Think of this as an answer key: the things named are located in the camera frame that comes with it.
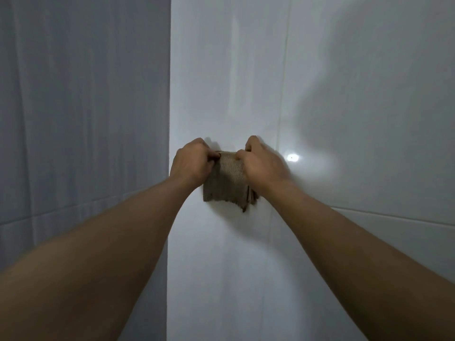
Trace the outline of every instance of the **skin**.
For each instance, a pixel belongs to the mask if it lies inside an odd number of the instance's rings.
[[[167,180],[38,246],[0,275],[2,340],[116,340],[177,212],[217,157],[202,139],[188,143]],[[452,283],[304,194],[255,136],[236,158],[369,339],[455,335]]]

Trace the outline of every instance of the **person's left hand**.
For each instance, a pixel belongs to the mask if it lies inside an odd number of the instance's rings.
[[[205,182],[215,164],[214,159],[219,157],[220,154],[210,149],[202,138],[194,139],[177,151],[169,177],[181,178],[196,189]]]

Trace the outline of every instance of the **hand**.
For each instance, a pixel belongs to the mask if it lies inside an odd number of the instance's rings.
[[[212,167],[213,160],[220,154],[210,149],[201,138],[197,138],[180,148],[173,160],[169,177],[180,178],[194,190],[205,182]]]
[[[245,150],[239,150],[235,158],[243,161],[248,184],[265,198],[275,183],[290,180],[280,157],[266,149],[257,136],[250,136]]]

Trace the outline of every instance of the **person's right arm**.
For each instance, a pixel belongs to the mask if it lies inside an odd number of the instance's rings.
[[[266,198],[370,340],[455,339],[455,285],[302,192],[252,136],[237,152]]]

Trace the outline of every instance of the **ribbed cloth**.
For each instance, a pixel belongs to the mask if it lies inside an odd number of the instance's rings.
[[[234,159],[235,152],[219,153],[221,157],[204,183],[204,201],[232,202],[246,211],[249,204],[256,203],[258,194],[246,183],[242,161]]]

